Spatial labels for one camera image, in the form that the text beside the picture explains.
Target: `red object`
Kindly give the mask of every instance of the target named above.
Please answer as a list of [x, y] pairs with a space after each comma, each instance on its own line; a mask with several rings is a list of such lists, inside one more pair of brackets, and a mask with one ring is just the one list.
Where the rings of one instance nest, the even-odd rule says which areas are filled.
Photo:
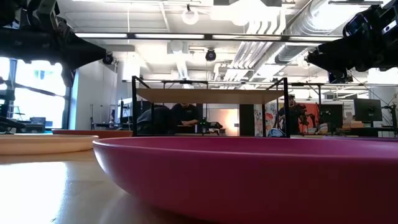
[[191, 217], [245, 224], [398, 223], [397, 146], [282, 138], [94, 141], [101, 167], [130, 194]]

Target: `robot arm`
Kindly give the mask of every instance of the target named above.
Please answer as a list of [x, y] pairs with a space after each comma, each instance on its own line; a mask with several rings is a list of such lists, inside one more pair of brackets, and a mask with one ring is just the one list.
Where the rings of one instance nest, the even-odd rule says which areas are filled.
[[319, 45], [308, 53], [307, 62], [346, 82], [350, 70], [370, 68], [385, 71], [398, 67], [398, 0], [384, 7], [373, 5], [357, 13], [343, 29], [343, 38]]
[[[10, 27], [16, 11], [20, 11], [18, 29]], [[0, 27], [0, 56], [60, 62], [63, 81], [72, 86], [74, 71], [104, 58], [106, 50], [77, 37], [59, 13], [57, 0], [0, 1], [0, 26], [5, 26]]]

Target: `pink bowl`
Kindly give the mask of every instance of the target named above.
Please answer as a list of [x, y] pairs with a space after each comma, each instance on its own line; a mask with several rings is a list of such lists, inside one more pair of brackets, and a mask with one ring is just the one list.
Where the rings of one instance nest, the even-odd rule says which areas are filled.
[[148, 137], [97, 140], [94, 149], [125, 191], [204, 220], [398, 223], [393, 142]]

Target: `window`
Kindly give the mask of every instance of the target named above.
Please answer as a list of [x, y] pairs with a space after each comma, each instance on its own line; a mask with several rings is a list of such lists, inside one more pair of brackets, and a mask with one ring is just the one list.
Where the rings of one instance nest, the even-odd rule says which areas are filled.
[[[8, 80], [10, 72], [10, 60], [8, 58], [0, 57], [0, 77], [4, 80]], [[0, 85], [0, 90], [5, 90], [6, 84]]]
[[48, 96], [30, 90], [16, 88], [13, 118], [29, 120], [31, 117], [45, 117], [46, 128], [62, 128], [65, 99]]
[[59, 63], [51, 65], [48, 61], [33, 61], [28, 64], [18, 60], [15, 82], [64, 96], [66, 87], [61, 72], [62, 66]]
[[63, 83], [62, 66], [48, 61], [25, 63], [18, 60], [16, 83], [46, 90], [60, 96], [48, 96], [23, 88], [15, 89], [14, 114], [12, 118], [29, 120], [31, 117], [46, 117], [46, 128], [62, 128], [65, 109], [66, 86]]

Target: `monitor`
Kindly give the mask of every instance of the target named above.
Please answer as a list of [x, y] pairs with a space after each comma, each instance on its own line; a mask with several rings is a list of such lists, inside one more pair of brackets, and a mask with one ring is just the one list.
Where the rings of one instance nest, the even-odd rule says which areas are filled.
[[380, 100], [354, 99], [355, 120], [362, 122], [382, 121]]
[[331, 123], [336, 128], [343, 127], [343, 105], [322, 104], [319, 115], [323, 122]]

